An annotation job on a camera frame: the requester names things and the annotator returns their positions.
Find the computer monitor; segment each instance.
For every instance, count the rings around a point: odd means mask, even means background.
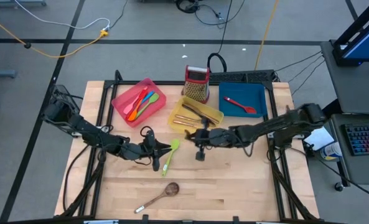
[[[369,62],[369,25],[363,28],[368,22],[369,6],[338,40],[332,41],[338,66],[359,66]]]

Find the green spatula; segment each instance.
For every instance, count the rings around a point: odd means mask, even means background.
[[[173,156],[173,153],[179,148],[179,140],[178,139],[173,139],[171,142],[170,142],[170,147],[172,148],[170,154],[169,154],[169,157],[167,158],[166,160],[166,163],[164,165],[164,168],[162,170],[162,176],[165,177],[166,175],[166,172],[167,172],[167,168],[169,167],[169,164],[170,164],[170,160],[172,159],[172,156]]]
[[[155,103],[159,99],[158,93],[154,93],[150,99],[148,100],[148,103],[137,113],[136,119],[142,114],[142,112],[151,104]]]

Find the blue tray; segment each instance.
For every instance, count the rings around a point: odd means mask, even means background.
[[[223,99],[227,96],[243,106],[251,106],[256,114],[248,114],[243,108]],[[266,96],[262,84],[221,83],[219,84],[219,110],[224,116],[260,118],[267,114]]]

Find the pink tray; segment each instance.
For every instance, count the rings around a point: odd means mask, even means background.
[[[123,110],[126,106],[133,103],[133,101],[136,99],[136,97],[140,94],[141,90],[144,89],[144,87],[148,86],[147,92],[155,91],[155,93],[158,93],[159,99],[155,103],[151,103],[142,114],[135,119],[134,121],[128,121],[126,120],[126,114],[123,113]],[[143,106],[147,104],[148,100],[144,102],[138,109],[138,111],[141,110]],[[163,94],[160,89],[154,84],[154,82],[150,78],[145,78],[143,81],[135,84],[132,88],[130,88],[128,91],[122,93],[117,98],[113,99],[111,102],[114,106],[115,110],[121,115],[121,117],[124,119],[126,124],[128,124],[130,127],[134,128],[138,124],[142,123],[144,120],[146,120],[148,117],[150,117],[152,114],[154,114],[157,110],[161,109],[166,104],[166,96]]]

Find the red grater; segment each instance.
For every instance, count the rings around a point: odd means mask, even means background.
[[[185,67],[185,84],[182,95],[201,103],[209,99],[209,68]]]

